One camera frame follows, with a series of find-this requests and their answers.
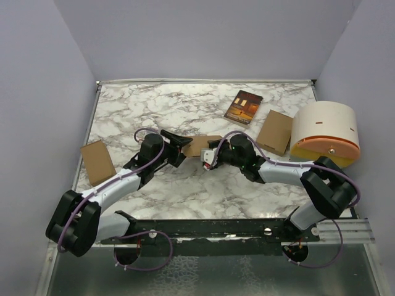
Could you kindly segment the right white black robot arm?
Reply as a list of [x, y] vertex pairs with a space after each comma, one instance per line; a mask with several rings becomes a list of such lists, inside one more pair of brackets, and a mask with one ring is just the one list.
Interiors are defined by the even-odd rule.
[[201, 150], [201, 161], [206, 170], [220, 165], [237, 167], [253, 183], [282, 183], [304, 188], [309, 201], [295, 209], [283, 226], [283, 233], [290, 241], [298, 241], [315, 223], [339, 218], [360, 198], [355, 182], [330, 158], [306, 162], [272, 160], [241, 131], [209, 142], [209, 146]]

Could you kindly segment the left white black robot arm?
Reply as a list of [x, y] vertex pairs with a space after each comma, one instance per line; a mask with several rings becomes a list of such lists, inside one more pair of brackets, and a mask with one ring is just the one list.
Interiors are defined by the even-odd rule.
[[46, 228], [46, 237], [60, 253], [84, 255], [95, 243], [102, 213], [122, 197], [147, 185], [155, 172], [171, 165], [179, 167], [186, 158], [182, 149], [191, 137], [164, 129], [146, 128], [147, 135], [137, 152], [113, 177], [81, 193], [69, 190], [59, 203]]

